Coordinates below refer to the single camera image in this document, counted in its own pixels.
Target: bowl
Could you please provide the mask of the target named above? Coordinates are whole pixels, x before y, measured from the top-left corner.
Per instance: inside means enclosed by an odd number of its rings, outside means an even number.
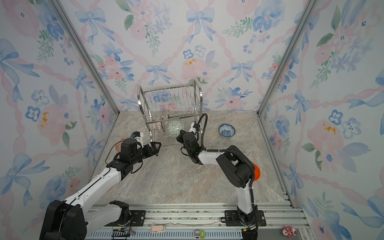
[[[222,137],[230,138],[233,137],[236,133],[235,128],[231,124],[221,124],[218,128],[218,132]]]

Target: orange bowl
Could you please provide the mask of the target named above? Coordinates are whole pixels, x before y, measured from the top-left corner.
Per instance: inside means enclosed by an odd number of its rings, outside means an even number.
[[[260,172],[260,168],[256,164],[253,164],[253,165],[255,166],[255,181],[256,181],[257,179],[260,178],[261,172]]]

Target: stainless steel dish rack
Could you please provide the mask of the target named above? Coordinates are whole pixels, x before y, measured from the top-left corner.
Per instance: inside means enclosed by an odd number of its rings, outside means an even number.
[[[175,137],[165,131],[168,121],[182,119],[185,131],[203,113],[203,93],[199,83],[156,90],[143,91],[137,87],[137,102],[152,141],[161,142],[163,147],[180,145]]]

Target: black mounting bracket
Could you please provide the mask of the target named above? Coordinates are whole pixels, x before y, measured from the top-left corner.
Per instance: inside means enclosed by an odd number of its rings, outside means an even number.
[[[144,225],[145,220],[145,210],[129,210],[131,216],[133,217],[131,226],[132,227],[142,227]],[[119,225],[115,222],[111,222],[106,227],[119,227]]]
[[[225,214],[225,225],[227,227],[243,227],[244,225],[240,222],[240,219],[239,219],[239,213],[237,210],[226,210],[224,211],[224,214]],[[257,226],[260,227],[260,226],[266,226],[266,221],[265,221],[265,216],[264,216],[264,212],[261,211],[261,210],[257,210],[256,211],[256,221],[257,221]]]

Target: wall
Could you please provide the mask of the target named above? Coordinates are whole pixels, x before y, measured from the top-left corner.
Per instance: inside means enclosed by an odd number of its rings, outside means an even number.
[[[88,183],[115,115],[45,1],[0,4],[0,239],[37,239],[48,204]]]
[[[256,110],[306,0],[62,5],[122,111],[138,110],[139,84],[149,90],[190,79],[200,82],[204,110]]]
[[[265,111],[317,240],[384,239],[383,10],[383,1],[320,0],[291,59],[298,64]]]

